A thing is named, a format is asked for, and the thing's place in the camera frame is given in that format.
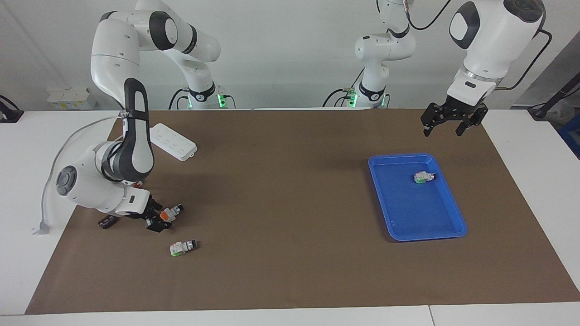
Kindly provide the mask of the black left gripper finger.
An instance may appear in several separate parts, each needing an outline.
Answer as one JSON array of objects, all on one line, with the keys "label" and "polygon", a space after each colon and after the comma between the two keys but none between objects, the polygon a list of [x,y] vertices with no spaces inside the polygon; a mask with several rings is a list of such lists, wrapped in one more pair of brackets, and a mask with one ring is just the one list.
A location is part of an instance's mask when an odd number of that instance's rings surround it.
[{"label": "black left gripper finger", "polygon": [[436,103],[430,103],[426,110],[421,115],[421,122],[423,124],[423,134],[429,137],[433,128],[441,124],[441,106]]},{"label": "black left gripper finger", "polygon": [[474,111],[471,114],[462,114],[461,122],[456,128],[456,135],[462,136],[468,128],[472,126],[479,126],[481,124],[481,113],[479,110]]}]

